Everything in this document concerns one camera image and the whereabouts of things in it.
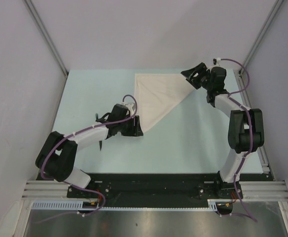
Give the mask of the white cloth napkin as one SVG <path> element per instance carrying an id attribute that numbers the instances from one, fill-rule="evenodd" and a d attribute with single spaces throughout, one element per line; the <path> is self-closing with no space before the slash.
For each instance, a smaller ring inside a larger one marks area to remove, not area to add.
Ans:
<path id="1" fill-rule="evenodd" d="M 134 97 L 142 131 L 152 129 L 193 89 L 180 74 L 136 74 Z"/>

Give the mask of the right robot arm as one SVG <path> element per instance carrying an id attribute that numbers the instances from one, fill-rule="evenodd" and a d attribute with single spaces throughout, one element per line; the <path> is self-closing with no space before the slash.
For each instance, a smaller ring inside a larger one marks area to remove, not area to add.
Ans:
<path id="1" fill-rule="evenodd" d="M 208 68 L 200 63 L 181 72 L 195 89 L 204 88 L 207 103 L 229 118 L 228 144 L 230 152 L 223 168 L 218 172 L 221 181 L 214 185 L 214 194 L 225 198 L 231 193 L 229 183 L 239 181 L 241 170 L 251 153 L 264 145 L 264 124 L 261 109 L 252 109 L 240 104 L 225 89 L 227 71 L 220 66 Z"/>

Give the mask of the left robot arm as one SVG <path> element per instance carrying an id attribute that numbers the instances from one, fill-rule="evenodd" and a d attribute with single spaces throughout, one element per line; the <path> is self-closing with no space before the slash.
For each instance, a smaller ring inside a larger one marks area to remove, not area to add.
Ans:
<path id="1" fill-rule="evenodd" d="M 54 131 L 49 134 L 39 155 L 36 167 L 43 179 L 52 179 L 78 187 L 78 192 L 88 198 L 95 192 L 91 177 L 74 166 L 76 154 L 92 145 L 120 133 L 122 136 L 141 137 L 143 132 L 137 103 L 115 104 L 110 113 L 96 118 L 96 124 L 68 136 Z"/>

